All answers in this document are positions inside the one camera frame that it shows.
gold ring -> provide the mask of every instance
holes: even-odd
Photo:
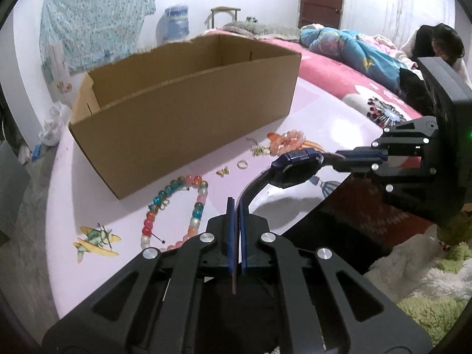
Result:
[[[247,161],[245,159],[242,159],[241,161],[238,161],[237,167],[240,168],[241,170],[246,169],[249,166]]]

hanging curtain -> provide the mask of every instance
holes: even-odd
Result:
[[[454,28],[455,0],[344,0],[341,28],[381,34],[400,47],[421,25]]]
[[[46,49],[62,41],[70,73],[111,63],[137,52],[145,16],[155,0],[44,0],[39,45],[44,74],[53,80]]]

white table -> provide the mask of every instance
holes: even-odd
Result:
[[[247,137],[268,143],[268,132],[283,133],[291,129],[303,131],[307,139],[329,151],[370,145],[382,133],[369,119],[302,79],[298,79],[289,116]],[[202,175],[208,181],[209,196],[199,233],[204,231],[203,225],[210,218],[225,213],[227,197],[237,199],[244,187],[275,159],[253,157],[251,146],[243,137],[119,201],[88,163],[70,132],[65,130],[51,175],[46,213],[49,278],[59,317],[66,315],[140,253],[147,205],[172,179],[191,173]],[[249,162],[246,170],[237,168],[240,159]],[[220,178],[215,172],[226,165],[231,174]],[[317,176],[325,182],[341,182],[347,174],[325,167]],[[177,192],[171,197],[170,205],[157,214],[153,233],[165,239],[166,245],[175,243],[186,233],[195,199],[195,191]],[[286,190],[267,186],[254,199],[250,210],[266,217],[271,230],[282,234],[322,200],[320,187],[311,182]],[[122,238],[113,244],[119,256],[86,253],[78,264],[72,243],[84,237],[79,227],[95,228],[97,223]],[[155,238],[152,241],[153,246],[163,246]]]

woman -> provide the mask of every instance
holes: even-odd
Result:
[[[463,60],[465,50],[461,37],[446,24],[423,25],[417,29],[400,49],[412,61],[419,57],[441,57],[472,89],[472,83]]]

white plastic bag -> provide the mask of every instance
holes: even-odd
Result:
[[[44,130],[39,133],[41,143],[55,146],[59,143],[62,128],[70,117],[70,108],[57,101],[49,108],[49,119],[44,121]]]

